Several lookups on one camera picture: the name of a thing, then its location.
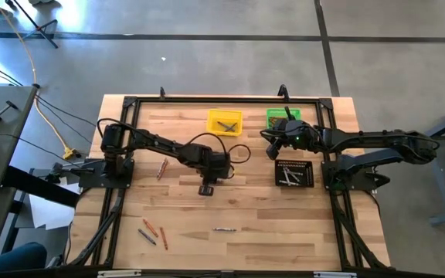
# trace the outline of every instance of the blue jeans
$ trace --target blue jeans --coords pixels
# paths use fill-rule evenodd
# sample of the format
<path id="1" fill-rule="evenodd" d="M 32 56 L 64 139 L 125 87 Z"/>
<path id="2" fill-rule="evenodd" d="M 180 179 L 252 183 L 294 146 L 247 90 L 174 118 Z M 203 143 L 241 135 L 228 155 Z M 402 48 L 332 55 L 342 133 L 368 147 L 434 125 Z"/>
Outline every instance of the blue jeans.
<path id="1" fill-rule="evenodd" d="M 42 244 L 26 243 L 0 255 L 0 272 L 34 270 L 46 267 L 47 251 Z"/>

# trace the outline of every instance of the orange pencil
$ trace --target orange pencil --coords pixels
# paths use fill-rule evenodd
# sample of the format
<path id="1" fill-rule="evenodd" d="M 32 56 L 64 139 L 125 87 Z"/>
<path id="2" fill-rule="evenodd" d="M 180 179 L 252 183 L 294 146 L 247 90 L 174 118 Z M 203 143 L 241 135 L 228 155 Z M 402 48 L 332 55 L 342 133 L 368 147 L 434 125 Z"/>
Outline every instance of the orange pencil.
<path id="1" fill-rule="evenodd" d="M 149 222 L 147 222 L 147 220 L 144 219 L 144 223 L 147 226 L 147 228 L 151 230 L 151 232 L 154 234 L 155 237 L 159 237 L 159 235 L 155 232 L 154 228 L 151 226 Z"/>
<path id="2" fill-rule="evenodd" d="M 161 236 L 162 236 L 162 241 L 164 242 L 164 248 L 167 250 L 168 242 L 166 241 L 166 235 L 164 234 L 164 229 L 162 227 L 159 229 L 161 230 Z"/>

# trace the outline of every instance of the gray pencil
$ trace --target gray pencil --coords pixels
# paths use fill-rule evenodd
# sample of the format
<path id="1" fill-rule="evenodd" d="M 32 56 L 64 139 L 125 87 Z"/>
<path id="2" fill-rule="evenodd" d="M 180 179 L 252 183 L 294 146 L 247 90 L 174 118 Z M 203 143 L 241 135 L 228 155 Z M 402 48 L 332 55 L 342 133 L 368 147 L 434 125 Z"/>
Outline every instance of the gray pencil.
<path id="1" fill-rule="evenodd" d="M 150 236 L 148 236 L 148 234 L 146 234 L 142 229 L 139 229 L 138 231 L 152 244 L 157 245 L 157 244 L 155 244 L 155 241 Z"/>

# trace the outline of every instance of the pencil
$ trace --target pencil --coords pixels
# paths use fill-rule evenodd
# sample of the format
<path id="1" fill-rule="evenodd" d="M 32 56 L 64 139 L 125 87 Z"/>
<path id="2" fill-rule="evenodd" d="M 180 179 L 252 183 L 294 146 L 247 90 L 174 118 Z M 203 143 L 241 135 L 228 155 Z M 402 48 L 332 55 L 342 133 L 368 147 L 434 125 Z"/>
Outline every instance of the pencil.
<path id="1" fill-rule="evenodd" d="M 147 220 L 145 219 L 144 223 L 147 226 L 147 228 L 151 230 L 151 232 L 154 234 L 155 237 L 159 237 L 159 235 L 155 232 L 154 227 L 152 227 L 151 223 L 147 222 Z"/>
<path id="2" fill-rule="evenodd" d="M 142 234 L 142 235 L 143 235 L 149 242 L 151 242 L 151 243 L 154 244 L 154 245 L 157 245 L 157 244 L 155 244 L 155 241 L 154 241 L 150 236 L 148 236 L 148 234 L 145 233 L 142 229 L 139 229 L 138 231 L 139 231 L 139 233 Z"/>
<path id="3" fill-rule="evenodd" d="M 162 236 L 162 241 L 164 242 L 164 248 L 167 250 L 168 242 L 166 241 L 166 235 L 164 234 L 164 229 L 162 227 L 159 229 L 161 230 L 161 236 Z"/>

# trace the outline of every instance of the yellow cable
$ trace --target yellow cable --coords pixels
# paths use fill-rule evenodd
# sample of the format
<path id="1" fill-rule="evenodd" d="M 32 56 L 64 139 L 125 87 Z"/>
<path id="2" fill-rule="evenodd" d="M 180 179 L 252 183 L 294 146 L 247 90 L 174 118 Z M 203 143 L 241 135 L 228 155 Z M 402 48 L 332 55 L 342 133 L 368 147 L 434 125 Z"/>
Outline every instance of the yellow cable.
<path id="1" fill-rule="evenodd" d="M 32 73 L 34 76 L 34 84 L 37 84 L 37 76 L 36 76 L 36 67 L 34 66 L 34 61 L 32 59 L 32 55 L 30 54 L 29 49 L 27 48 L 27 45 L 25 44 L 25 42 L 23 41 L 22 37 L 20 36 L 19 32 L 16 30 L 15 26 L 12 24 L 12 22 L 9 20 L 8 16 L 2 11 L 1 7 L 0 7 L 0 13 L 5 17 L 6 22 L 10 25 L 10 27 L 12 27 L 13 32 L 15 32 L 15 34 L 19 37 L 20 42 L 23 45 L 23 48 L 25 49 L 25 51 L 27 52 L 27 56 L 29 57 L 30 60 L 30 64 L 32 66 Z M 54 127 L 53 124 L 51 124 L 51 122 L 47 119 L 46 116 L 44 116 L 44 114 L 42 113 L 42 111 L 40 110 L 39 107 L 39 102 L 37 101 L 37 97 L 34 98 L 34 106 L 37 109 L 37 112 L 39 112 L 40 116 L 44 119 L 44 121 L 53 129 L 54 133 L 56 134 L 56 136 L 58 137 L 58 139 L 61 141 L 61 144 L 63 145 L 64 149 L 65 149 L 65 154 L 63 155 L 64 159 L 70 159 L 73 154 L 74 154 L 74 149 L 70 149 L 65 141 L 63 140 L 63 138 L 61 137 L 61 135 L 59 134 L 58 130 Z"/>

